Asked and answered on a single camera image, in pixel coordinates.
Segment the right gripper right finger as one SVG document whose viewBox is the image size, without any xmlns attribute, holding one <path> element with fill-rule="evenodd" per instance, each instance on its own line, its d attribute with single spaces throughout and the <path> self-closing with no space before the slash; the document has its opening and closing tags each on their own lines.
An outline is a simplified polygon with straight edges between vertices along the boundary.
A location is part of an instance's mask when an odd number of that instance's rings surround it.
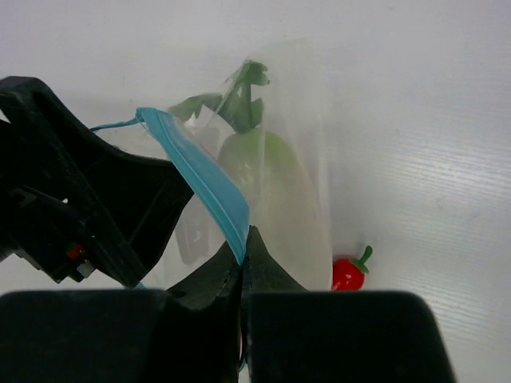
<svg viewBox="0 0 511 383">
<path fill-rule="evenodd" d="M 256 226 L 250 226 L 242 267 L 242 293 L 307 291 L 271 256 Z"/>
</svg>

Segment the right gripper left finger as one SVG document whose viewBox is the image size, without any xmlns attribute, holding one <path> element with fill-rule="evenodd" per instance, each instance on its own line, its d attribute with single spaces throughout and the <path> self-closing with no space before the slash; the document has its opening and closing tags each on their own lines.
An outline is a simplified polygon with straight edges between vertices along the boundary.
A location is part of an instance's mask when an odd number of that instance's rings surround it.
<svg viewBox="0 0 511 383">
<path fill-rule="evenodd" d="M 189 276 L 167 289 L 183 307 L 199 311 L 210 306 L 240 300 L 242 272 L 231 248 L 219 250 Z"/>
</svg>

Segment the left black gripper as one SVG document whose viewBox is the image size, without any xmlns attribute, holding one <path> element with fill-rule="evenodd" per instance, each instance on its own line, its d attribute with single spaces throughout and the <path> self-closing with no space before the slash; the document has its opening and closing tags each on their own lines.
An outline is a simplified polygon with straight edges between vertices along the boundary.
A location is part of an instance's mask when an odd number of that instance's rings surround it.
<svg viewBox="0 0 511 383">
<path fill-rule="evenodd" d="M 102 140 L 35 77 L 3 78 L 1 110 L 2 257 L 55 282 L 90 264 L 136 286 L 192 198 L 176 167 Z"/>
</svg>

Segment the white radish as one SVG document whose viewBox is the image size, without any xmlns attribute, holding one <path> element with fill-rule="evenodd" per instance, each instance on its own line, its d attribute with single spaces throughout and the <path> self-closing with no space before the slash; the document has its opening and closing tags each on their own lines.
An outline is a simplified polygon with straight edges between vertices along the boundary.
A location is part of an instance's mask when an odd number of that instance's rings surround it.
<svg viewBox="0 0 511 383">
<path fill-rule="evenodd" d="M 331 237 L 314 92 L 304 68 L 246 60 L 223 90 L 188 97 L 169 112 L 240 189 L 274 260 L 306 289 L 328 290 Z"/>
</svg>

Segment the red chili pepper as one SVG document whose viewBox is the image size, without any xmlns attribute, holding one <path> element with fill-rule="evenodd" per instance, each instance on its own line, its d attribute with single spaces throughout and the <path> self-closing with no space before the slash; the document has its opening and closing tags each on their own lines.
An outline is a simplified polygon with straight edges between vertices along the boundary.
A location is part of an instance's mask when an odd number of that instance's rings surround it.
<svg viewBox="0 0 511 383">
<path fill-rule="evenodd" d="M 343 256 L 334 260 L 332 264 L 333 291 L 355 291 L 360 290 L 369 273 L 366 262 L 373 254 L 373 248 L 366 246 L 359 258 Z"/>
</svg>

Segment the clear zip top bag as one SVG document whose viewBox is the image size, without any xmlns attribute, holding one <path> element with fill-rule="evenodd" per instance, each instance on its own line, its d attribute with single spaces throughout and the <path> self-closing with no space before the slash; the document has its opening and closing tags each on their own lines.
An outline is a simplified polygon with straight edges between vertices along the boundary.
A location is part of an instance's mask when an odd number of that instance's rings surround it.
<svg viewBox="0 0 511 383">
<path fill-rule="evenodd" d="M 128 152 L 175 163 L 194 192 L 143 286 L 171 286 L 222 245 L 241 263 L 256 227 L 301 286 L 330 288 L 322 97 L 311 47 L 295 40 L 252 54 L 216 91 L 95 128 Z"/>
</svg>

